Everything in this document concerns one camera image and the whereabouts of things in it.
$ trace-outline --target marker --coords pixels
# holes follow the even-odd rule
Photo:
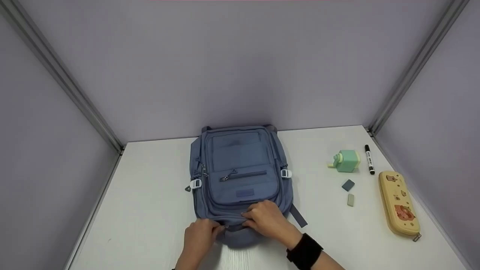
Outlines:
[[[365,154],[367,154],[367,161],[368,161],[368,169],[370,170],[370,174],[375,174],[375,168],[373,167],[372,163],[372,155],[370,154],[370,146],[365,145]]]

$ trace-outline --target pencil case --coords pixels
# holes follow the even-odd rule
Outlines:
[[[398,235],[420,239],[420,224],[413,209],[405,179],[398,172],[384,171],[378,176],[387,224]]]

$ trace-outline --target backpack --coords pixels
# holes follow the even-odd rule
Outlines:
[[[217,240],[229,247],[253,245],[262,238],[242,226],[246,219],[241,213],[251,204],[271,200],[285,216],[292,206],[291,172],[272,125],[204,127],[191,145],[190,176],[185,190],[193,193],[196,216],[224,225]]]

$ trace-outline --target gray eraser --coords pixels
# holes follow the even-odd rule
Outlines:
[[[347,205],[353,207],[353,201],[355,200],[355,196],[353,194],[348,195]]]
[[[345,184],[343,184],[342,188],[346,191],[350,191],[350,189],[352,189],[354,185],[355,183],[352,180],[348,179]]]

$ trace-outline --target white tabletop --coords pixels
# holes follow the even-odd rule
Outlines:
[[[387,227],[378,173],[392,170],[362,126],[281,131],[288,168],[293,171],[294,204],[316,239],[346,269],[465,269],[424,209],[413,199],[423,237],[416,243]],[[194,138],[129,143],[120,160],[73,270],[165,270],[175,266],[184,229],[195,220],[189,182]],[[377,174],[369,174],[369,144]],[[341,149],[362,157],[358,172],[339,173],[327,163]],[[347,206],[341,185],[351,179],[355,207]],[[292,217],[288,218],[297,225]],[[202,269],[293,270],[285,248],[266,240],[232,250],[215,245]]]

